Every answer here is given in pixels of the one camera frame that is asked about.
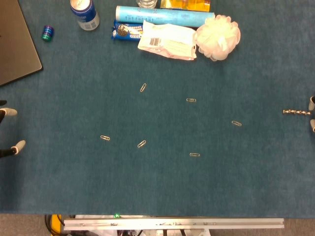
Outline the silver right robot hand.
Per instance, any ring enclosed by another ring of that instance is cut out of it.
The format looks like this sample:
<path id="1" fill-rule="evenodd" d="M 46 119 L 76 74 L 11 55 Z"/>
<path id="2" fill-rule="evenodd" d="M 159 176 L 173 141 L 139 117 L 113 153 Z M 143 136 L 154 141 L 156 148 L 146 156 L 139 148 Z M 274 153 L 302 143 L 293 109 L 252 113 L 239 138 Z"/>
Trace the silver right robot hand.
<path id="1" fill-rule="evenodd" d="M 313 95 L 310 97 L 310 102 L 309 102 L 309 111 L 314 112 L 315 111 L 315 96 Z M 310 125 L 312 128 L 312 131 L 315 133 L 315 119 L 310 120 Z"/>

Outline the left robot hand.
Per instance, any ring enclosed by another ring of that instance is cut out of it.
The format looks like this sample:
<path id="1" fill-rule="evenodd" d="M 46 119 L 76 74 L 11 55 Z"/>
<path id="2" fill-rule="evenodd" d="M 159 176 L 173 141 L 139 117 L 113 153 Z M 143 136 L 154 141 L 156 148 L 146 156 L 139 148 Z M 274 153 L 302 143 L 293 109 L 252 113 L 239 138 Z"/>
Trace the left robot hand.
<path id="1" fill-rule="evenodd" d="M 7 116 L 15 116 L 17 115 L 17 111 L 11 108 L 1 108 L 0 109 L 0 122 Z M 26 145 L 25 140 L 19 141 L 16 145 L 12 146 L 9 149 L 1 149 L 0 157 L 7 157 L 12 155 L 17 155 Z"/>

